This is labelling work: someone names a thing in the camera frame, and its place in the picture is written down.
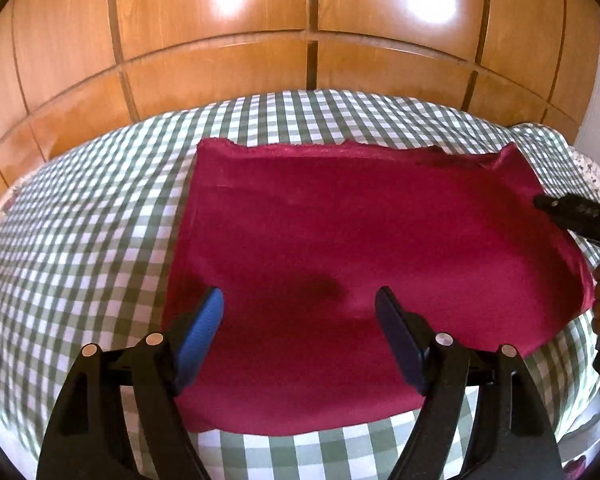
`wooden wall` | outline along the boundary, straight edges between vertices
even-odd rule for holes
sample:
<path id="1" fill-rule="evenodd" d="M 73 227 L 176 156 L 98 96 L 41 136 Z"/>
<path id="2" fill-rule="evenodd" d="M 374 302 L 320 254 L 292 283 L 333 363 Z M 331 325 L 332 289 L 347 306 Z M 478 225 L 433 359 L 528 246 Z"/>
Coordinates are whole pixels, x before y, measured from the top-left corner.
<path id="1" fill-rule="evenodd" d="M 119 126 L 284 89 L 415 96 L 573 142 L 599 40 L 593 0 L 10 0 L 0 192 Z"/>

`red cloth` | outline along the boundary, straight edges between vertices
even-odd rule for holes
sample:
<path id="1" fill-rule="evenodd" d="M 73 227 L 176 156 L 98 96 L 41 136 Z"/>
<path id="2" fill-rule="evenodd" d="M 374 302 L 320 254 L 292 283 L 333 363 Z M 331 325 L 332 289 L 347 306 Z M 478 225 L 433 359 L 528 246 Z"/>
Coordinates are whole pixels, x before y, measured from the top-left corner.
<path id="1" fill-rule="evenodd" d="M 513 144 L 465 156 L 203 140 L 163 326 L 205 285 L 226 304 L 177 399 L 185 426 L 284 435 L 419 408 L 376 321 L 382 285 L 466 346 L 537 349 L 592 301 L 576 243 L 532 205 L 540 192 Z"/>

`silver bolt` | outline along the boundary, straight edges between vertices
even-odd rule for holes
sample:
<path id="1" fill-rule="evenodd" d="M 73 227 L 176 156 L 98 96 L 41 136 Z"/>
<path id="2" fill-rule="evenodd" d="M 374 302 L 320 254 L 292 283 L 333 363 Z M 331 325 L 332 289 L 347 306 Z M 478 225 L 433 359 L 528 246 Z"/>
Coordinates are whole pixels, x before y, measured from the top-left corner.
<path id="1" fill-rule="evenodd" d="M 502 345 L 502 353 L 507 357 L 515 357 L 518 355 L 518 351 L 511 345 Z"/>
<path id="2" fill-rule="evenodd" d="M 438 343 L 439 345 L 451 346 L 453 342 L 454 339 L 449 334 L 445 334 L 444 332 L 436 334 L 436 343 Z"/>
<path id="3" fill-rule="evenodd" d="M 164 336 L 160 332 L 154 332 L 149 334 L 145 341 L 149 346 L 156 346 L 164 341 Z"/>
<path id="4" fill-rule="evenodd" d="M 94 345 L 93 343 L 89 343 L 88 345 L 85 345 L 82 347 L 82 355 L 84 355 L 85 357 L 91 357 L 97 351 L 98 351 L 98 347 L 96 345 Z"/>

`green object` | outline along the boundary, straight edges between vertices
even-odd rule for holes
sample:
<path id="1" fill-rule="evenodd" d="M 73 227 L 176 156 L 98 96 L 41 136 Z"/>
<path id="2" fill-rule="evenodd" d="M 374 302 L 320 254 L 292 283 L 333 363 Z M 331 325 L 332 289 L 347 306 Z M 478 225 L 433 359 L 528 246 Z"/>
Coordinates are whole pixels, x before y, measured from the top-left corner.
<path id="1" fill-rule="evenodd" d="M 495 152 L 514 141 L 548 194 L 594 198 L 557 132 L 534 124 L 503 128 L 416 99 L 282 92 L 168 113 L 100 137 L 42 168 L 0 226 L 0 414 L 33 455 L 81 346 L 124 348 L 159 329 L 174 226 L 203 136 L 247 146 L 345 139 L 394 148 L 437 144 L 452 153 Z M 600 252 L 577 242 L 595 266 Z M 594 341 L 587 312 L 526 360 L 558 437 L 600 384 L 591 367 Z M 132 445 L 151 474 L 133 396 L 125 391 L 123 399 Z M 477 389 L 468 389 L 449 473 L 462 463 L 476 400 Z M 212 431 L 192 439 L 212 476 L 224 470 L 227 479 L 246 479 L 253 470 L 276 480 L 383 478 L 415 417 L 295 437 Z"/>

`folded cloth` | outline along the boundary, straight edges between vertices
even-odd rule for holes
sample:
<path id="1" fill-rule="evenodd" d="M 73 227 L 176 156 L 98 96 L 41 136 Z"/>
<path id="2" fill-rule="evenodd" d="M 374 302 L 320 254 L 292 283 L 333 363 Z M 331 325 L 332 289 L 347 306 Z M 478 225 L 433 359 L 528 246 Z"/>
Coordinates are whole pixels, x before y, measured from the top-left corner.
<path id="1" fill-rule="evenodd" d="M 376 321 L 382 285 L 466 346 L 534 351 L 592 303 L 576 243 L 532 205 L 540 192 L 513 144 L 447 155 L 202 140 L 163 326 L 207 285 L 226 304 L 176 400 L 186 428 L 298 434 L 419 408 Z"/>

